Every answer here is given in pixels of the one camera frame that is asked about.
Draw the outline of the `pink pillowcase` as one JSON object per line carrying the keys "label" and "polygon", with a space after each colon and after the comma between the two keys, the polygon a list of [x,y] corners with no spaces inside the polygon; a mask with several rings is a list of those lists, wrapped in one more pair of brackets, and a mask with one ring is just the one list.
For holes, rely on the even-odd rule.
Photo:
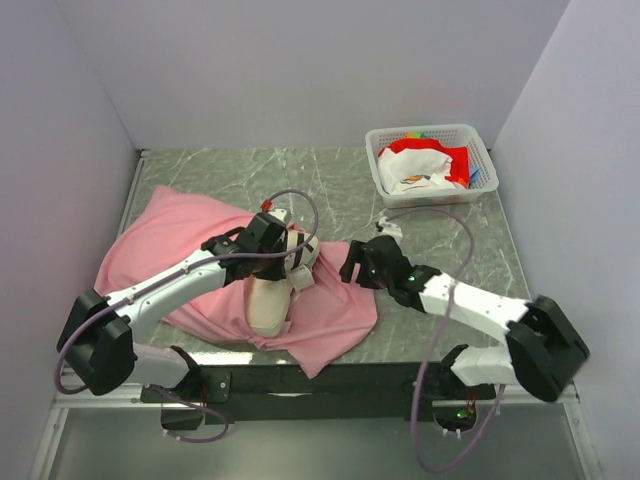
{"label": "pink pillowcase", "polygon": [[288,228],[275,279],[227,282],[232,267],[253,258],[221,259],[205,241],[246,227],[252,215],[222,201],[157,188],[143,214],[116,240],[95,289],[124,307],[135,324],[164,320],[210,343],[288,352],[310,378],[371,332],[374,295],[341,281],[344,242],[320,242]]}

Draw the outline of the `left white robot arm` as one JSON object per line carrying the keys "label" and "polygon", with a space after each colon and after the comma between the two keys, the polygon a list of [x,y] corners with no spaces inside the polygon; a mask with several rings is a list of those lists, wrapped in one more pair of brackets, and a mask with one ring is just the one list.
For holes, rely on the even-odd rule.
{"label": "left white robot arm", "polygon": [[137,337],[191,300],[267,270],[285,256],[287,209],[259,212],[245,227],[205,241],[187,258],[132,287],[79,295],[58,340],[56,388],[63,366],[96,396],[127,382],[164,387],[176,401],[193,399],[200,388],[196,361],[183,349],[137,343]]}

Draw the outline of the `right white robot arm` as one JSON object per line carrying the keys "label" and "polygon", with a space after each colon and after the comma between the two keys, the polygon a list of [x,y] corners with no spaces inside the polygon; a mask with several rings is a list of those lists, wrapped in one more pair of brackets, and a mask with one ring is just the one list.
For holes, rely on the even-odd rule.
{"label": "right white robot arm", "polygon": [[477,385],[502,384],[552,403],[590,357],[555,300],[509,298],[457,282],[439,269],[412,264],[389,235],[352,242],[339,274],[345,283],[384,290],[404,307],[447,316],[498,341],[496,347],[464,346],[444,358],[439,387],[452,399]]}

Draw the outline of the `cream pillow with bear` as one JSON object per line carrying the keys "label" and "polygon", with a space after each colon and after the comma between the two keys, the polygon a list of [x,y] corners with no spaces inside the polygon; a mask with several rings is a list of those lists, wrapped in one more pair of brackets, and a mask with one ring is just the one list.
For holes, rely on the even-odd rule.
{"label": "cream pillow with bear", "polygon": [[287,317],[295,292],[311,287],[313,267],[320,253],[319,241],[309,233],[289,229],[284,250],[309,241],[300,251],[278,259],[273,268],[251,276],[245,285],[245,319],[254,334],[276,337],[288,329]]}

